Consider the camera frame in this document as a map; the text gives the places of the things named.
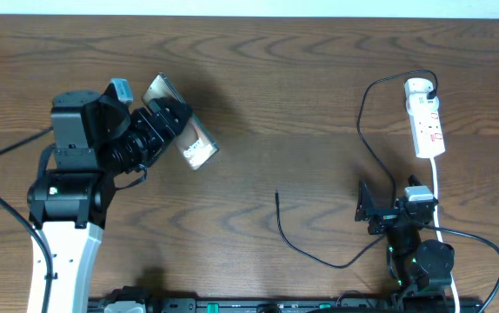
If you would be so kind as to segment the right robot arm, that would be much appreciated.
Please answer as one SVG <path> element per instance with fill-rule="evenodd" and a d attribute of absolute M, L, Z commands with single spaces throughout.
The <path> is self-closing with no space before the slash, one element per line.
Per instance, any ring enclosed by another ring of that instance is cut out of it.
<path fill-rule="evenodd" d="M 371 235 L 385 235 L 387 258 L 402 291 L 398 299 L 441 295 L 451 285 L 455 251 L 435 239 L 422 240 L 420 230 L 433 221 L 438 200 L 413 176 L 404 196 L 390 208 L 377 207 L 367 184 L 361 181 L 355 220 L 369 223 Z"/>

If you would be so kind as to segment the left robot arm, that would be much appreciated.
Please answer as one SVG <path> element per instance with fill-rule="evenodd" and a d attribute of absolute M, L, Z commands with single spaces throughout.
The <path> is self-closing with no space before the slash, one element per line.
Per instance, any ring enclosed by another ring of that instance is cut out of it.
<path fill-rule="evenodd" d="M 52 101 L 56 166 L 31 185 L 29 219 L 42 247 L 34 252 L 28 310 L 85 312 L 116 176 L 147 170 L 185 129 L 192 108 L 170 97 L 130 110 L 110 91 L 63 93 Z"/>

